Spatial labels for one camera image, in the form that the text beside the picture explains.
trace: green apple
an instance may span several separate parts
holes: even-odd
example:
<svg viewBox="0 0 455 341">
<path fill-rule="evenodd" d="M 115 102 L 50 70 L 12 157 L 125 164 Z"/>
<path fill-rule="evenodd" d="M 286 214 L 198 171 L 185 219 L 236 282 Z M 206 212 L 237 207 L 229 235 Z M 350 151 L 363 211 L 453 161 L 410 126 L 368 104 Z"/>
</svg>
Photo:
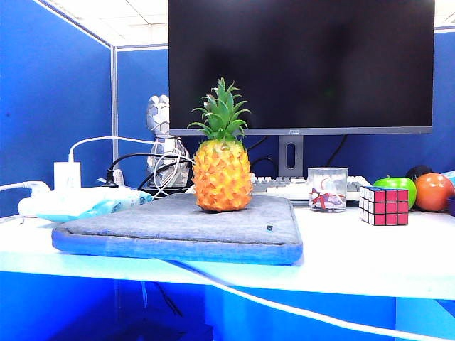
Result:
<svg viewBox="0 0 455 341">
<path fill-rule="evenodd" d="M 415 198 L 417 196 L 417 188 L 415 187 L 414 181 L 409 178 L 391 178 L 387 176 L 376 180 L 373 183 L 373 186 L 384 187 L 384 188 L 404 188 L 409 191 L 409 208 L 411 208 L 415 203 Z"/>
</svg>

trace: white charger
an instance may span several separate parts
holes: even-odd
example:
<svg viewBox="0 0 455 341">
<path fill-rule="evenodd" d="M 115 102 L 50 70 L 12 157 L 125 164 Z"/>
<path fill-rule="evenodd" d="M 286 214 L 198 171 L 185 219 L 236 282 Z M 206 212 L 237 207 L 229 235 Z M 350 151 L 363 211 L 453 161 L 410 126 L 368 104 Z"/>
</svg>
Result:
<svg viewBox="0 0 455 341">
<path fill-rule="evenodd" d="M 54 162 L 54 190 L 80 187 L 80 162 Z"/>
</svg>

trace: black cable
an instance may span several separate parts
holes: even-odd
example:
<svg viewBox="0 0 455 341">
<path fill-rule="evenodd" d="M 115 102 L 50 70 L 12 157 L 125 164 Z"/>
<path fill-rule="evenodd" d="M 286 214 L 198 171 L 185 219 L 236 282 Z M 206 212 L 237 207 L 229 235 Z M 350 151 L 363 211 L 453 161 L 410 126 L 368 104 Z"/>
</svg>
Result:
<svg viewBox="0 0 455 341">
<path fill-rule="evenodd" d="M 170 168 L 170 167 L 176 165 L 177 163 L 183 163 L 183 162 L 191 163 L 191 161 L 189 161 L 189 160 L 180 160 L 179 162 L 175 161 L 175 162 L 173 162 L 173 163 L 170 163 L 170 164 L 167 164 L 167 165 L 164 165 L 164 166 L 158 168 L 158 169 L 156 170 L 156 172 L 158 173 L 158 172 L 164 171 L 165 169 Z M 141 189 L 144 187 L 144 185 L 145 185 L 153 176 L 154 176 L 153 173 L 148 174 L 148 176 L 141 182 L 141 184 L 140 184 L 139 186 L 137 186 L 137 190 L 141 190 Z"/>
<path fill-rule="evenodd" d="M 253 144 L 252 146 L 248 147 L 247 148 L 247 151 L 250 151 L 252 150 L 253 148 L 256 148 L 258 145 L 260 145 L 262 142 L 264 142 L 265 140 L 267 140 L 270 136 L 269 135 L 266 135 L 264 136 L 262 139 L 260 139 L 258 142 L 256 142 L 255 144 Z"/>
<path fill-rule="evenodd" d="M 269 157 L 258 158 L 257 160 L 254 160 L 253 162 L 251 162 L 250 170 L 252 170 L 253 167 L 255 166 L 255 164 L 260 161 L 269 161 L 269 162 L 273 163 L 273 165 L 275 166 L 275 170 L 277 171 L 277 176 L 278 176 L 278 163 Z"/>
<path fill-rule="evenodd" d="M 343 138 L 341 139 L 340 144 L 338 145 L 338 148 L 332 153 L 331 157 L 327 160 L 326 165 L 324 167 L 330 167 L 330 164 L 332 163 L 333 159 L 335 158 L 336 154 L 340 151 L 341 147 L 343 144 L 346 142 L 346 139 L 348 138 L 348 135 L 344 135 Z"/>
<path fill-rule="evenodd" d="M 157 158 L 160 158 L 163 156 L 163 154 L 154 154 L 154 153 L 130 153 L 130 154 L 125 154 L 123 156 L 120 156 L 117 160 L 111 163 L 109 168 L 107 169 L 106 173 L 106 183 L 102 184 L 101 187 L 112 187 L 112 188 L 118 188 L 118 184 L 114 182 L 114 167 L 117 165 L 121 160 L 124 160 L 125 158 L 131 158 L 132 156 L 154 156 Z M 178 158 L 178 156 L 175 155 L 169 155 L 167 156 L 169 158 Z"/>
<path fill-rule="evenodd" d="M 167 295 L 167 293 L 164 291 L 164 289 L 157 282 L 152 282 L 152 283 L 155 285 L 155 287 L 158 288 L 159 292 L 163 296 L 164 302 L 166 302 L 166 304 L 172 310 L 172 312 L 182 318 L 183 313 L 181 312 L 180 309 L 178 309 L 177 305 L 171 300 L 171 298 Z"/>
</svg>

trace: ceiling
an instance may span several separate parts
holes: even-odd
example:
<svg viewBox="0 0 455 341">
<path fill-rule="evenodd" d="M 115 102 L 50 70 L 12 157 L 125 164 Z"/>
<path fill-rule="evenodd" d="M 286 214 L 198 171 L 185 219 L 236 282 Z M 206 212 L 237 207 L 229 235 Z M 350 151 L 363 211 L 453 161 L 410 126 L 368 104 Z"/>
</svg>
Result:
<svg viewBox="0 0 455 341">
<path fill-rule="evenodd" d="M 455 28 L 455 0 L 435 1 L 435 27 Z M 47 2 L 110 45 L 168 43 L 168 0 L 39 0 L 39 2 Z"/>
</svg>

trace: rubik's cube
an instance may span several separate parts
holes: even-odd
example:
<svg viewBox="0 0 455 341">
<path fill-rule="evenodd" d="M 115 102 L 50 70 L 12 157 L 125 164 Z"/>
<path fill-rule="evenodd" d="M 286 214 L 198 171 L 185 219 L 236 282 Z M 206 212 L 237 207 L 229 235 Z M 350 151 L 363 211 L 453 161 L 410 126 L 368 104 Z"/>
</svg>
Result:
<svg viewBox="0 0 455 341">
<path fill-rule="evenodd" d="M 360 188 L 358 206 L 360 219 L 371 225 L 408 223 L 408 190 L 363 186 Z"/>
</svg>

